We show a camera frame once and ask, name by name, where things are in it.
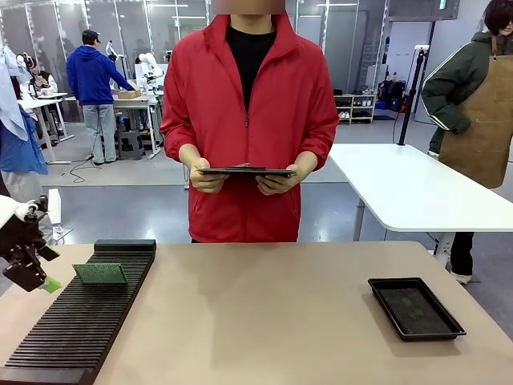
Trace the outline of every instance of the person in brown apron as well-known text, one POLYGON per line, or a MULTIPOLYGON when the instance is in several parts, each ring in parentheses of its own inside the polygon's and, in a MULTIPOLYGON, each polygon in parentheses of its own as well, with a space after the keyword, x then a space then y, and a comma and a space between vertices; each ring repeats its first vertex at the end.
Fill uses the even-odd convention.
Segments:
MULTIPOLYGON (((488 32, 450 56, 424 83, 422 97, 438 129, 430 153, 487 188, 504 182, 513 137, 513 0, 492 0, 488 32)), ((472 276, 474 233, 457 233, 451 273, 472 276)))

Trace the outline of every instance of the cardboard box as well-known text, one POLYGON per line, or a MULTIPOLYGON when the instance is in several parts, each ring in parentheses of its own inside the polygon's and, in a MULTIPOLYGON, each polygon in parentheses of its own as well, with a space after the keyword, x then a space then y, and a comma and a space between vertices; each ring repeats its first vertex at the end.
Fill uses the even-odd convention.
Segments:
POLYGON ((141 90, 133 80, 128 80, 134 91, 120 91, 118 92, 118 99, 134 99, 141 96, 141 90))

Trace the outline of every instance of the white stripe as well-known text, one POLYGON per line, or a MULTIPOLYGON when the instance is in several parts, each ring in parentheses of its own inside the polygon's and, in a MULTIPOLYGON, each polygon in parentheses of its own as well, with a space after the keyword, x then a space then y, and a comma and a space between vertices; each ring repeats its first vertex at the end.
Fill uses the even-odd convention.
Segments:
MULTIPOLYGON (((440 64, 438 67, 436 67, 436 69, 433 72, 431 72, 431 74, 426 78, 426 80, 424 80, 424 84, 422 85, 422 89, 426 86, 427 81, 429 79, 431 79, 434 74, 436 74, 438 71, 440 71, 440 69, 443 66, 445 66, 447 64, 447 62, 449 62, 449 60, 454 58, 456 56, 456 54, 458 54, 463 48, 465 48, 466 46, 468 46, 471 43, 472 42, 467 43, 467 44, 461 46, 459 49, 454 51, 453 54, 450 55, 442 64, 440 64)), ((431 118, 431 120, 433 120, 438 126, 440 126, 440 128, 443 128, 444 130, 450 131, 449 128, 444 123, 442 123, 442 121, 439 118, 437 118, 434 115, 430 115, 429 111, 427 111, 426 105, 424 104, 424 99, 422 99, 422 104, 424 105, 424 109, 426 110, 426 113, 431 118)))

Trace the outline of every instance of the apron strap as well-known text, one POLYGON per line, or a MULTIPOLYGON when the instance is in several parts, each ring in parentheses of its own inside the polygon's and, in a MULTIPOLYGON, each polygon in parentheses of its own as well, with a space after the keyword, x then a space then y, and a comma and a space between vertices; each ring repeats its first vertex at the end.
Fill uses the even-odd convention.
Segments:
POLYGON ((497 60, 497 36, 491 37, 491 51, 494 53, 494 60, 497 60))

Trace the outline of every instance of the man in red jacket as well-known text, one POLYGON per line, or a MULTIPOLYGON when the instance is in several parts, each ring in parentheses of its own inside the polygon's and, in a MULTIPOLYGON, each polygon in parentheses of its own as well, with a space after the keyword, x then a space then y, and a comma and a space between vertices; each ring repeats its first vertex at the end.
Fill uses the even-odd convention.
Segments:
POLYGON ((164 82, 165 151, 191 173, 193 240, 295 242, 299 184, 325 164, 338 124, 328 68, 321 49, 294 33, 285 1, 230 7, 234 14, 219 14, 173 51, 164 82), (251 14, 263 4, 279 14, 251 14), (295 175, 201 173, 241 164, 295 175))

